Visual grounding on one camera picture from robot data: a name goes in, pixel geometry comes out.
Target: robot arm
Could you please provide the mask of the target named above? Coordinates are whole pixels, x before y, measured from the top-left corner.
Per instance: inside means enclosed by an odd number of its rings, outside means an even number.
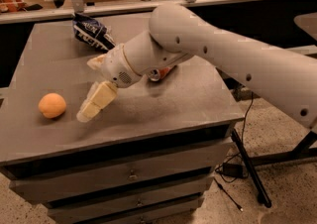
[[[218,29],[179,5],[155,8],[148,32],[90,65],[115,86],[128,87],[153,68],[175,65],[193,55],[208,60],[306,128],[315,129],[316,59]]]

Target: terrazzo floor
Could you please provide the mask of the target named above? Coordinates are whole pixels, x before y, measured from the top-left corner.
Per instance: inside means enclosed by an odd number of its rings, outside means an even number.
[[[239,102],[247,110],[251,100]],[[254,100],[247,116],[245,147],[252,156],[289,151],[308,133],[261,98]],[[243,124],[236,129],[242,132]],[[235,147],[230,151],[236,153]],[[257,167],[272,208],[257,201],[257,191],[248,177],[226,183],[216,179],[243,207],[241,212],[215,182],[204,194],[204,202],[193,213],[158,220],[155,224],[316,224],[317,159]],[[53,224],[42,205],[32,206],[8,189],[9,180],[0,175],[0,224]]]

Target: orange ball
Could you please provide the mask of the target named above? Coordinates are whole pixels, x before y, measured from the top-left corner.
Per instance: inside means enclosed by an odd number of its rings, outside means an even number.
[[[49,93],[40,100],[39,109],[46,118],[55,118],[66,110],[66,102],[59,94]]]

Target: gray table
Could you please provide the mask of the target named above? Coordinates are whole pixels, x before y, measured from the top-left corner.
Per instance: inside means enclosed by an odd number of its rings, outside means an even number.
[[[99,20],[111,27],[118,44],[146,29],[149,16]],[[194,57],[163,82],[144,77],[119,89],[117,99],[97,117],[80,123],[75,116],[79,106],[91,84],[100,79],[86,65],[96,55],[74,38],[70,21],[35,25],[0,109],[0,166],[12,179],[11,188],[31,203],[44,204],[60,223],[133,223],[198,207],[201,198],[194,194],[208,188],[212,167],[224,160],[230,147],[226,138],[243,119],[217,70]],[[61,94],[67,103],[58,119],[46,119],[38,110],[39,100],[49,92]],[[107,182],[101,182],[104,175],[111,176]],[[107,208],[105,202],[114,204],[109,193],[127,198],[130,191],[139,200],[140,184],[151,191],[150,198],[177,188],[182,192],[138,209],[130,205],[105,212],[92,203],[96,191],[103,191],[98,195],[103,195],[102,209]],[[166,188],[165,193],[158,193],[158,187]],[[184,195],[190,200],[182,201]],[[79,209],[77,201],[81,206],[89,203]]]

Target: metal stand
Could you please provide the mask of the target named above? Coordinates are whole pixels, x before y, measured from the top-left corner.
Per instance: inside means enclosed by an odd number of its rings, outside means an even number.
[[[252,164],[254,166],[262,166],[317,157],[317,148],[310,148],[316,141],[317,135],[310,132],[292,151],[253,157]]]
[[[236,130],[232,133],[232,140],[236,143],[246,168],[259,192],[258,202],[263,203],[267,208],[271,207],[271,201],[267,196],[255,166],[317,157],[317,148],[310,148],[317,141],[317,135],[314,132],[310,132],[292,151],[253,158],[249,157]]]
[[[252,164],[252,161],[244,147],[244,145],[242,144],[242,141],[237,133],[236,130],[233,131],[232,133],[232,140],[236,143],[240,154],[242,155],[242,158],[244,160],[244,163],[246,165],[246,168],[252,178],[252,180],[254,181],[254,184],[259,192],[259,196],[258,196],[258,202],[263,203],[267,208],[271,207],[271,201],[265,191],[264,186],[262,185],[262,182],[258,176],[258,173],[255,169],[255,167]]]

